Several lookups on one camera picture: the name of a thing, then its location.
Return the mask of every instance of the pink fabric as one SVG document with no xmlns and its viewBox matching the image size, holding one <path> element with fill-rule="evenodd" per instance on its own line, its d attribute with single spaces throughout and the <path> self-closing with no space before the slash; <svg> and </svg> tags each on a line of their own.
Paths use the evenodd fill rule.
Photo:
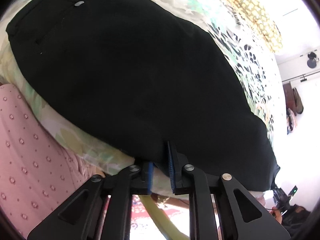
<svg viewBox="0 0 320 240">
<path fill-rule="evenodd" d="M 37 122 L 19 91 L 0 87 L 0 207 L 27 238 L 91 175 Z"/>
</svg>

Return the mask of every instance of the yellow patterned fabric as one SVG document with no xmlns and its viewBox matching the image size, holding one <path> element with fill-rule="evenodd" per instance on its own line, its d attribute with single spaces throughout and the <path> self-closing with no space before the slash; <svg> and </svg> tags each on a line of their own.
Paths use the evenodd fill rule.
<svg viewBox="0 0 320 240">
<path fill-rule="evenodd" d="M 235 10 L 250 24 L 251 28 L 263 38 L 271 52 L 282 49 L 282 38 L 276 24 L 270 20 L 265 8 L 258 0 L 228 0 Z"/>
</svg>

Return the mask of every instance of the bed sheet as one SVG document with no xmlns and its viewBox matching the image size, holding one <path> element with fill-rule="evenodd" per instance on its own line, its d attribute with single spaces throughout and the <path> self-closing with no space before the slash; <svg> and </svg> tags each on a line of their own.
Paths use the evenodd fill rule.
<svg viewBox="0 0 320 240">
<path fill-rule="evenodd" d="M 0 22 L 0 82 L 13 83 L 19 88 L 36 118 L 63 147 L 73 150 L 108 174 L 117 174 L 132 164 L 134 159 L 64 119 L 22 76 L 11 51 L 5 27 L 29 1 L 16 0 Z M 279 142 L 286 136 L 285 100 L 279 69 L 274 55 L 269 52 L 264 41 L 255 35 L 226 0 L 152 1 L 175 16 L 193 22 L 212 36 L 234 69 L 251 111 L 265 123 L 268 139 L 277 157 L 281 153 L 278 150 L 281 145 Z M 139 48 L 135 50 L 137 55 L 143 53 Z M 153 180 L 153 192 L 172 196 L 170 180 L 158 169 L 155 170 Z"/>
</svg>

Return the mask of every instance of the silver bolt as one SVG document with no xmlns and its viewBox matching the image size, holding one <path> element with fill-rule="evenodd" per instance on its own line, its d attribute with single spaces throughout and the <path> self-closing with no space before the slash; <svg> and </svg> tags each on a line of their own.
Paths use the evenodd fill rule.
<svg viewBox="0 0 320 240">
<path fill-rule="evenodd" d="M 131 165 L 130 166 L 130 171 L 138 171 L 138 170 L 140 170 L 140 167 L 138 166 L 138 165 Z"/>
<path fill-rule="evenodd" d="M 192 164 L 186 164 L 184 165 L 184 168 L 186 171 L 193 171 L 195 167 Z"/>
<path fill-rule="evenodd" d="M 76 3 L 75 3 L 75 6 L 77 6 L 77 7 L 78 7 L 78 6 L 80 6 L 81 4 L 83 4 L 83 3 L 84 3 L 84 1 L 76 2 Z"/>
<path fill-rule="evenodd" d="M 231 179 L 232 179 L 232 176 L 231 176 L 229 173 L 225 173 L 225 174 L 222 175 L 222 178 L 223 178 L 224 180 L 231 180 Z"/>
<path fill-rule="evenodd" d="M 100 175 L 98 175 L 98 174 L 93 175 L 93 176 L 91 177 L 91 181 L 93 181 L 93 182 L 99 182 L 99 181 L 101 181 L 101 180 L 102 180 L 102 177 L 101 177 Z"/>
</svg>

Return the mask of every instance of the triangular cutout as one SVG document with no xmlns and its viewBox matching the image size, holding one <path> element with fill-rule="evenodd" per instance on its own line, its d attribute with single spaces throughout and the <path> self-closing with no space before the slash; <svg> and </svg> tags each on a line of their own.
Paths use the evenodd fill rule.
<svg viewBox="0 0 320 240">
<path fill-rule="evenodd" d="M 239 189 L 235 189 L 233 193 L 235 194 L 244 222 L 249 223 L 262 217 L 260 210 L 257 209 L 255 205 L 249 199 L 247 199 L 247 197 Z"/>
</svg>

